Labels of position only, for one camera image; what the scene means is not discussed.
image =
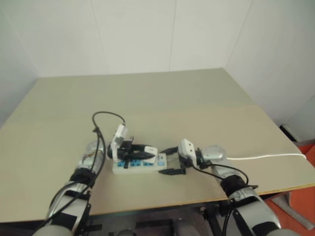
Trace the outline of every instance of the white power strip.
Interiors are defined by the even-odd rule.
[[[114,174],[149,174],[158,173],[161,170],[167,169],[166,154],[159,153],[153,164],[145,162],[145,160],[133,160],[129,162],[128,168],[124,168],[124,161],[113,162]]]

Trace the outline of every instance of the white cable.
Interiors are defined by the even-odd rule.
[[[262,156],[250,156],[250,157],[228,157],[228,160],[254,160],[260,159],[265,157],[276,157],[276,156],[303,156],[306,159],[306,156],[301,153],[282,153],[282,154],[269,154],[269,155],[262,155]]]

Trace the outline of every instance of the black cable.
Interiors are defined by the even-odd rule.
[[[192,165],[192,167],[193,167],[195,170],[197,170],[197,171],[199,171],[199,172],[201,172],[201,173],[204,173],[204,174],[207,174],[207,175],[213,176],[213,177],[218,178],[218,179],[221,179],[221,180],[223,180],[223,179],[224,179],[224,178],[222,178],[222,177],[220,177],[220,176],[217,176],[217,175],[215,175],[215,174],[213,174],[213,173],[206,172],[206,171],[202,171],[202,170],[200,170],[200,169],[196,168],[194,165]]]
[[[248,184],[249,181],[250,181],[249,178],[248,178],[248,175],[247,175],[244,171],[241,171],[240,169],[237,169],[237,168],[235,168],[235,167],[232,167],[232,166],[225,166],[225,165],[219,165],[219,164],[210,164],[210,166],[220,166],[220,167],[225,167],[225,168],[229,168],[229,169],[232,169],[232,170],[236,170],[236,171],[242,173],[242,174],[245,176],[245,178],[246,178],[246,184]]]
[[[111,114],[111,115],[117,116],[117,117],[119,117],[120,119],[123,120],[123,125],[126,125],[125,119],[124,119],[122,116],[120,116],[119,114],[116,114],[116,113],[113,113],[113,112],[104,112],[104,111],[102,111],[102,112],[95,112],[95,113],[93,114],[93,116],[92,116],[92,122],[93,122],[93,124],[94,124],[95,127],[98,127],[98,125],[97,125],[96,122],[95,122],[95,116],[96,116],[97,114]]]
[[[225,216],[223,228],[222,228],[222,236],[226,236],[227,223],[228,223],[228,220],[230,219],[230,216],[233,213],[233,211],[234,211],[234,208],[231,207]]]
[[[61,212],[63,212],[68,206],[70,206],[75,200],[77,200],[79,197],[81,197],[85,191],[87,191],[95,182],[96,178],[99,176],[104,163],[105,163],[105,157],[106,157],[106,146],[105,146],[105,141],[103,138],[103,135],[100,131],[100,129],[98,127],[95,128],[94,132],[98,133],[98,135],[100,136],[102,142],[103,142],[103,147],[104,147],[104,153],[103,153],[103,159],[102,159],[102,163],[101,163],[101,167],[99,168],[97,174],[95,175],[95,177],[91,180],[91,182],[79,193],[77,193],[74,198],[72,198],[67,204],[65,204],[63,207],[61,207],[58,211],[56,211],[54,214],[52,214],[50,217],[48,217],[43,223],[40,224],[40,226],[38,227],[38,229],[42,228],[43,226],[45,226],[49,221],[51,221],[53,218],[55,218],[57,215],[59,215]]]
[[[93,183],[95,182],[95,180],[99,176],[101,170],[103,169],[103,166],[104,166],[104,163],[105,163],[105,159],[106,159],[106,143],[105,143],[105,140],[104,140],[104,137],[103,137],[103,134],[102,134],[101,130],[99,129],[98,125],[95,122],[95,116],[97,114],[100,114],[100,113],[106,113],[106,114],[112,114],[112,115],[118,116],[118,117],[120,117],[123,120],[123,125],[126,124],[124,118],[122,118],[120,115],[112,113],[112,112],[96,112],[96,113],[93,114],[92,122],[93,122],[93,124],[95,126],[95,129],[93,130],[93,132],[96,133],[97,138],[98,139],[100,138],[101,141],[102,141],[102,144],[103,144],[103,159],[102,159],[101,166],[100,166],[97,174],[95,175],[95,177],[91,180],[91,182],[81,192],[77,193],[67,204],[65,204],[58,211],[56,211],[54,214],[52,214],[50,217],[48,217],[46,220],[44,220],[44,222],[40,224],[40,226],[36,229],[36,231],[38,229],[42,228],[43,226],[45,226],[49,221],[51,221],[53,218],[55,218],[57,215],[59,215],[61,212],[63,212],[68,206],[70,206],[75,200],[77,200],[79,197],[81,197],[84,194],[84,192],[86,192],[93,185]]]
[[[58,192],[54,195],[53,199],[51,200],[49,207],[51,207],[51,205],[53,204],[53,202],[54,202],[54,200],[56,199],[56,197],[57,197],[62,191],[64,191],[66,188],[71,187],[71,186],[73,186],[73,185],[75,185],[75,184],[77,184],[77,183],[79,183],[79,182],[78,182],[78,181],[71,182],[71,183],[68,183],[68,184],[66,184],[65,186],[63,186],[61,189],[59,189]]]
[[[97,157],[97,154],[98,154],[98,146],[99,146],[99,134],[98,134],[98,132],[96,133],[96,135],[97,135],[97,144],[96,144],[96,151],[95,151],[95,155],[94,155],[93,164],[91,166],[91,171],[93,170],[93,167],[94,167],[94,164],[95,164],[95,161],[96,161],[96,157]]]

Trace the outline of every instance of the floor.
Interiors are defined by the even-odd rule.
[[[306,155],[307,160],[315,167],[315,145],[298,147],[303,154]],[[291,207],[298,213],[306,217],[309,221],[315,224],[315,187],[298,189],[291,192]],[[289,214],[283,211],[280,207],[272,201],[267,201],[269,207],[278,216],[283,228],[291,229],[302,236],[315,236],[315,228],[307,230],[304,226],[298,223]]]
[[[200,214],[199,207],[94,219],[93,225],[102,224],[102,230],[98,232],[90,232],[89,234],[86,234],[86,236],[117,236],[118,232],[123,229],[131,229],[137,233],[137,236],[172,236],[171,227],[167,225],[166,220],[177,220],[179,218],[189,221],[197,229],[201,236],[212,236],[210,226]],[[165,223],[165,225],[155,225],[154,227],[141,226],[143,225],[141,222],[147,221],[150,221],[152,226],[154,224],[153,221],[157,220],[164,220],[162,223]],[[219,216],[218,221],[222,227],[224,218]],[[230,218],[227,234],[240,236],[233,217]]]

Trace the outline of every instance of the power cord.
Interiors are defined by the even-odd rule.
[[[215,177],[215,178],[224,180],[224,178],[222,178],[222,177],[220,177],[220,176],[218,176],[218,175],[215,175],[215,174],[210,173],[210,172],[202,171],[202,170],[198,169],[197,167],[195,167],[195,166],[193,165],[193,163],[191,163],[191,164],[192,164],[192,167],[193,167],[195,170],[197,170],[197,171],[199,171],[199,172],[201,172],[201,173],[204,173],[204,174],[206,174],[206,175],[210,175],[210,176],[213,176],[213,177]]]
[[[111,115],[114,115],[114,116],[117,116],[119,118],[121,118],[123,120],[123,125],[126,124],[125,122],[125,119],[116,114],[116,113],[113,113],[113,112],[96,112],[92,115],[92,122],[95,126],[93,132],[96,133],[97,135],[97,140],[99,142],[99,139],[101,139],[101,142],[103,144],[103,148],[104,148],[104,152],[103,152],[103,159],[102,159],[102,163],[101,163],[101,166],[97,172],[97,174],[95,175],[95,177],[91,180],[91,182],[79,193],[77,193],[74,198],[72,198],[67,204],[65,204],[63,207],[61,207],[58,211],[56,211],[54,214],[52,214],[50,217],[48,217],[46,220],[44,220],[44,222],[42,222],[39,227],[35,230],[35,232],[42,228],[43,226],[45,226],[48,222],[50,222],[52,219],[54,219],[56,216],[58,216],[61,212],[63,212],[68,206],[70,206],[75,200],[77,200],[78,198],[80,198],[92,185],[93,183],[95,182],[95,180],[97,179],[97,177],[99,176],[101,170],[103,169],[103,166],[104,166],[104,163],[105,163],[105,159],[106,159],[106,143],[105,143],[105,140],[104,140],[104,137],[103,137],[103,134],[101,132],[101,130],[99,129],[99,126],[97,125],[97,123],[95,122],[95,116],[97,114],[101,114],[101,113],[104,113],[104,114],[111,114]]]
[[[220,164],[210,164],[210,166],[220,166],[220,167],[225,167],[225,168],[228,168],[228,169],[236,170],[236,171],[242,173],[242,174],[245,176],[245,178],[246,178],[246,184],[248,184],[249,181],[250,181],[249,178],[248,178],[248,175],[247,175],[244,171],[241,171],[240,169],[237,169],[237,168],[235,168],[235,167],[232,167],[232,166],[225,166],[225,165],[220,165]]]
[[[276,157],[276,156],[302,156],[306,159],[306,156],[301,153],[281,153],[281,154],[267,154],[267,155],[261,155],[261,156],[249,156],[249,157],[228,157],[228,160],[254,160],[254,159],[260,159],[265,157]]]
[[[231,214],[233,213],[234,208],[231,207],[224,218],[223,228],[222,228],[222,236],[226,236],[227,224],[230,219]]]

